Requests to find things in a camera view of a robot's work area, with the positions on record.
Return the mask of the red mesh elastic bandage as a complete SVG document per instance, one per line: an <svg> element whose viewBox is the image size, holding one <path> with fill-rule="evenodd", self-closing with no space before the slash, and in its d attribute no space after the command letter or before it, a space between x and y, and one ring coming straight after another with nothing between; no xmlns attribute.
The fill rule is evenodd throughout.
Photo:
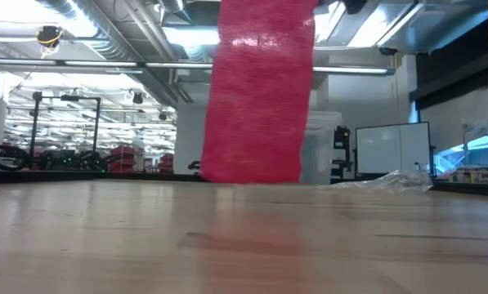
<svg viewBox="0 0 488 294"><path fill-rule="evenodd" d="M318 0L222 0L199 174L295 183L312 87Z"/></svg>

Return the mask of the black equipment stand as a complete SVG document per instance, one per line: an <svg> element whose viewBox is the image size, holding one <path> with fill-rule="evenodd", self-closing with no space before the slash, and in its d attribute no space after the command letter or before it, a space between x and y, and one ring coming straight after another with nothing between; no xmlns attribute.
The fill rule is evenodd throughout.
<svg viewBox="0 0 488 294"><path fill-rule="evenodd" d="M331 160L331 183L344 180L344 172L350 172L353 161L351 160L350 147L351 131L347 127L338 126L334 131L333 157Z"/></svg>

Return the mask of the clear plastic storage box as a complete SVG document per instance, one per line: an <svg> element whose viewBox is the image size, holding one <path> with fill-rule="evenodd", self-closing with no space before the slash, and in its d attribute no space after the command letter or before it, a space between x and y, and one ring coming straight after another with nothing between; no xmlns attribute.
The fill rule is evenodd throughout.
<svg viewBox="0 0 488 294"><path fill-rule="evenodd" d="M334 132L342 123L338 112L310 110L301 151L299 182L328 185L331 178Z"/></svg>

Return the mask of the white board on stand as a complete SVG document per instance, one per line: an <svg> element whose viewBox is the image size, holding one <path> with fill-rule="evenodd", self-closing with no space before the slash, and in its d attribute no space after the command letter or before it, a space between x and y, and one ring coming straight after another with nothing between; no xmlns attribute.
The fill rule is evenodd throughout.
<svg viewBox="0 0 488 294"><path fill-rule="evenodd" d="M356 176L394 171L433 171L428 122L402 123L356 129Z"/></svg>

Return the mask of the clear plastic wrapper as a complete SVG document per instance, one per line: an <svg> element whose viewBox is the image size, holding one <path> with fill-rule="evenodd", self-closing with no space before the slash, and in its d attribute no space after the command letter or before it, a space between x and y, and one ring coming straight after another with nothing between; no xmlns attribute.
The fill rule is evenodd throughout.
<svg viewBox="0 0 488 294"><path fill-rule="evenodd" d="M390 194L423 193L433 187L431 177L425 171L393 171L374 180L348 181L319 186L319 189L358 189L384 191Z"/></svg>

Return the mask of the long ceiling light bar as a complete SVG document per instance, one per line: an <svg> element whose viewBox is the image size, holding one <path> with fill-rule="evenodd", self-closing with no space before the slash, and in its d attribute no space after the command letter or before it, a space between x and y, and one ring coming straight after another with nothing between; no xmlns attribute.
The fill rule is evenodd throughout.
<svg viewBox="0 0 488 294"><path fill-rule="evenodd" d="M143 62L143 61L97 61L97 60L44 60L0 58L0 65L62 66L84 68L128 68L128 69L212 69L212 63ZM365 68L354 66L313 66L318 74L393 75L393 68Z"/></svg>

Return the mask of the red storage bin stack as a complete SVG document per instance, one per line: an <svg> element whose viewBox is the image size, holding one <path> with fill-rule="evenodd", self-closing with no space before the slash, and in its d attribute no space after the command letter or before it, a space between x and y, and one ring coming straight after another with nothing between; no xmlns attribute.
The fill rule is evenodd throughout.
<svg viewBox="0 0 488 294"><path fill-rule="evenodd" d="M109 170L113 173L133 173L137 152L133 146L120 145L110 151Z"/></svg>
<svg viewBox="0 0 488 294"><path fill-rule="evenodd" d="M159 159L158 171L159 173L173 174L174 154L164 154Z"/></svg>

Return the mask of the dark background robot station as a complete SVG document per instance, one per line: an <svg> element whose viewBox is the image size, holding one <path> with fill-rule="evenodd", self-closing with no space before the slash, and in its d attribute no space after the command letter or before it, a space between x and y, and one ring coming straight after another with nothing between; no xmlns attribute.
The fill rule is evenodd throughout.
<svg viewBox="0 0 488 294"><path fill-rule="evenodd" d="M96 151L87 150L76 153L74 150L43 151L34 163L45 171L98 171L104 172L109 158L101 157Z"/></svg>

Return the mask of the black background rig frame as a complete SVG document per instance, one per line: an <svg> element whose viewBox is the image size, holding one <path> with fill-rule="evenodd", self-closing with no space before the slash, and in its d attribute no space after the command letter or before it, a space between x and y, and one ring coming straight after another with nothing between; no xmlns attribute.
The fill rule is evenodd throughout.
<svg viewBox="0 0 488 294"><path fill-rule="evenodd" d="M61 96L44 96L41 91L35 91L32 95L34 100L34 115L33 115L33 122L32 122L32 131L31 131L31 140L29 144L29 167L32 167L34 164L34 147L36 143L36 135L37 135L37 128L38 128L38 116L39 116L39 106L43 99L58 99L61 101L79 101L79 100L94 100L96 102L95 108L95 123L94 123L94 134L93 134L93 141L92 141L92 151L96 152L97 148L97 137L98 137L98 129L99 129L99 120L101 115L101 98L100 97L85 97L85 96L75 96L75 95L61 95Z"/></svg>

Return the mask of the black table frame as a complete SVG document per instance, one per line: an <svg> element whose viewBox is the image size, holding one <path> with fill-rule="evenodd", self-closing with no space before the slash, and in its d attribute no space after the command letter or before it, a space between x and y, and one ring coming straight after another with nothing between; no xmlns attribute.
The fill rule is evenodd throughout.
<svg viewBox="0 0 488 294"><path fill-rule="evenodd" d="M149 180L173 182L206 182L196 175L170 175L149 173L99 173L94 171L0 171L0 184L18 184L71 180ZM488 196L488 184L452 183L433 180L431 190L460 194Z"/></svg>

